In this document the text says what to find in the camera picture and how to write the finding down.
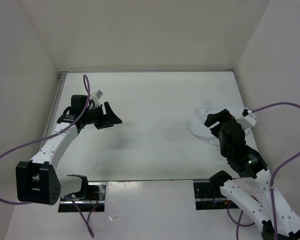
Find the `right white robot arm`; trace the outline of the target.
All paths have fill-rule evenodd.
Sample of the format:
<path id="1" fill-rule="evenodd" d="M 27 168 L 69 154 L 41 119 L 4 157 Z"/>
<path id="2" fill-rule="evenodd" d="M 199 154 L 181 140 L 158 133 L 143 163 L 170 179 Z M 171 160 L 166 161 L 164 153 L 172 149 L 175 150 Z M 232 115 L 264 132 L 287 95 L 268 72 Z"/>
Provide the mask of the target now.
<path id="1" fill-rule="evenodd" d="M 227 109 L 207 115 L 204 122 L 219 140 L 220 154 L 249 186 L 245 191 L 224 170 L 210 177 L 209 191 L 223 195 L 237 205 L 261 231 L 264 240 L 299 240 L 300 217 L 274 185 L 272 174 L 257 150 L 246 143 L 245 129 L 255 126 L 257 118 L 244 109 L 235 118 Z"/>

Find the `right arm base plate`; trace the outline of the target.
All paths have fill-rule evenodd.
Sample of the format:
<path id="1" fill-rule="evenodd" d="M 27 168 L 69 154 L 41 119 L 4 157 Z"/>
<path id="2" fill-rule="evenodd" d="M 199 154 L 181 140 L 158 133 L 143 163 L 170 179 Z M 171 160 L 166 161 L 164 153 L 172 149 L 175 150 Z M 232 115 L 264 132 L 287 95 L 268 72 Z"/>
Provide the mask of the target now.
<path id="1" fill-rule="evenodd" d="M 224 210 L 238 209 L 238 206 L 223 196 L 215 192 L 208 179 L 193 181 L 195 208 L 197 211 L 203 210 Z"/>

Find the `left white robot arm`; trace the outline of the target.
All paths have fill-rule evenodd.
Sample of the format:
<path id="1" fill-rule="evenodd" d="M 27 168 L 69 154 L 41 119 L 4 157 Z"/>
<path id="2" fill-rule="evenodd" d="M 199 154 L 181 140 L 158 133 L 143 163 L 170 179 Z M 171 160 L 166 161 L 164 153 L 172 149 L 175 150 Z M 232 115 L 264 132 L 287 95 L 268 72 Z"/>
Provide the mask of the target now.
<path id="1" fill-rule="evenodd" d="M 101 104 L 98 93 L 73 95 L 71 104 L 57 120 L 56 135 L 47 140 L 29 161 L 21 161 L 15 169 L 17 198 L 21 202 L 54 205 L 60 197 L 73 194 L 78 200 L 89 196 L 88 179 L 71 174 L 58 179 L 57 166 L 71 142 L 87 125 L 98 130 L 122 124 L 108 102 Z"/>

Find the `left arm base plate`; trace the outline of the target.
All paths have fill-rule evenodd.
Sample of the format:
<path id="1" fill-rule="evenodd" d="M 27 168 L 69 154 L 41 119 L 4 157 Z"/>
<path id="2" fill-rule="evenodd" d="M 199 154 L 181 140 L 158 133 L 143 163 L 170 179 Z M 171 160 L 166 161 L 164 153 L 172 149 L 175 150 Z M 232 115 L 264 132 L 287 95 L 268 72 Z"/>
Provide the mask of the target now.
<path id="1" fill-rule="evenodd" d="M 69 193 L 67 196 L 77 204 L 83 213 L 104 212 L 106 191 L 106 182 L 90 181 L 84 191 Z M 59 201 L 58 212 L 74 213 L 78 210 L 71 200 L 63 196 Z"/>

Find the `white skirt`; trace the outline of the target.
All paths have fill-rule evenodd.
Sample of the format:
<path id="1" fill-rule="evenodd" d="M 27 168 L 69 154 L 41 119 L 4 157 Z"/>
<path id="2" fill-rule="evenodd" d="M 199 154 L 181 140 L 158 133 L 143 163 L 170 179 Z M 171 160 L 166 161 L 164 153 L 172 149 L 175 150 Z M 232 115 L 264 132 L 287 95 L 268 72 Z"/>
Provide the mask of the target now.
<path id="1" fill-rule="evenodd" d="M 227 109 L 235 118 L 239 118 L 242 116 L 245 107 L 227 104 L 218 105 L 205 98 L 200 106 L 194 108 L 192 115 L 186 119 L 185 125 L 192 135 L 206 144 L 219 148 L 218 138 L 211 133 L 210 128 L 206 127 L 204 123 L 207 120 L 208 114 L 216 114 L 224 109 Z"/>

